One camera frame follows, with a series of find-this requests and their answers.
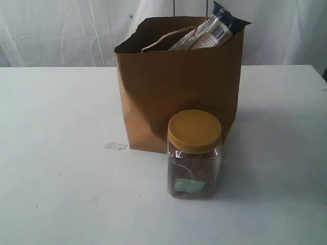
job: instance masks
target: paper bag handle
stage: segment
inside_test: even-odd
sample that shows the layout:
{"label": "paper bag handle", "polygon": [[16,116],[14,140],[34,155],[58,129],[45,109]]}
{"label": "paper bag handle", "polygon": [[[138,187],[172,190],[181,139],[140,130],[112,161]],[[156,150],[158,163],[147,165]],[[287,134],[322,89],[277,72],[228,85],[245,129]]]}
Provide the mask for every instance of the paper bag handle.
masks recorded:
{"label": "paper bag handle", "polygon": [[[174,5],[174,12],[173,12],[173,17],[175,18],[175,0],[173,0],[173,5]],[[205,6],[205,20],[206,21],[208,19],[208,0],[206,0],[206,6]]]}
{"label": "paper bag handle", "polygon": [[141,53],[144,53],[145,50],[147,50],[147,49],[149,49],[149,48],[151,48],[153,46],[156,46],[158,43],[160,43],[161,41],[163,41],[167,37],[173,36],[173,35],[178,34],[178,33],[186,32],[186,31],[191,31],[191,30],[193,30],[192,35],[194,35],[196,33],[196,31],[198,30],[198,27],[197,26],[190,26],[190,27],[186,27],[186,28],[183,28],[183,29],[174,31],[174,32],[167,33],[167,34],[163,35],[162,37],[160,37],[160,39],[158,41],[156,41],[153,44],[151,44],[151,45],[149,45],[149,46],[144,47],[143,49],[141,49]]}

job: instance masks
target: jar label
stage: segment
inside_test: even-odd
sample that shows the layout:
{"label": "jar label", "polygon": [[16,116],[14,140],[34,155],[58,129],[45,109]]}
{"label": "jar label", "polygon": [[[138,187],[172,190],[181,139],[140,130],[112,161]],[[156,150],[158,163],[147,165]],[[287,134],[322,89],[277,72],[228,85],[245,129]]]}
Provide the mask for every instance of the jar label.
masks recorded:
{"label": "jar label", "polygon": [[200,192],[205,185],[205,182],[196,180],[177,179],[175,182],[175,191],[196,193]]}

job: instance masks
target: snack bar wrapper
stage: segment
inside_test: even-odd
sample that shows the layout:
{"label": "snack bar wrapper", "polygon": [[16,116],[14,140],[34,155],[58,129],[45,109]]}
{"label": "snack bar wrapper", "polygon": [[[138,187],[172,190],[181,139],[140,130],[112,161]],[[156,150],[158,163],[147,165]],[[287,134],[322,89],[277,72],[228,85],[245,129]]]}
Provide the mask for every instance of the snack bar wrapper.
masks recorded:
{"label": "snack bar wrapper", "polygon": [[212,16],[200,25],[197,31],[186,34],[169,50],[195,50],[224,45],[250,22],[235,18],[219,3],[214,2]]}

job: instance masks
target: white curtain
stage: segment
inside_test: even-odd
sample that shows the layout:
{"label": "white curtain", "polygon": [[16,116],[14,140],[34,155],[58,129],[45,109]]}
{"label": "white curtain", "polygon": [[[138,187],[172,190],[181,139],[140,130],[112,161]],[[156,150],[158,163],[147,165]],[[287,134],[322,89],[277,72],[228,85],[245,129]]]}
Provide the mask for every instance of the white curtain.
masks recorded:
{"label": "white curtain", "polygon": [[[218,0],[246,28],[243,64],[327,66],[327,0]],[[0,64],[115,66],[113,49],[172,0],[0,0]],[[204,16],[205,0],[176,0],[176,15]]]}

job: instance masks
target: jar lid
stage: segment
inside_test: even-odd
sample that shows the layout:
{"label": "jar lid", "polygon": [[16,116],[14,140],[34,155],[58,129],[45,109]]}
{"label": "jar lid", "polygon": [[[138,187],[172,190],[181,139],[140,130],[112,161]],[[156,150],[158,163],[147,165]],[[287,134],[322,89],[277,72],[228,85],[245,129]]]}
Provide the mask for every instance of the jar lid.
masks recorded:
{"label": "jar lid", "polygon": [[183,152],[207,153],[221,139],[221,124],[215,116],[205,111],[180,111],[169,120],[168,139]]}

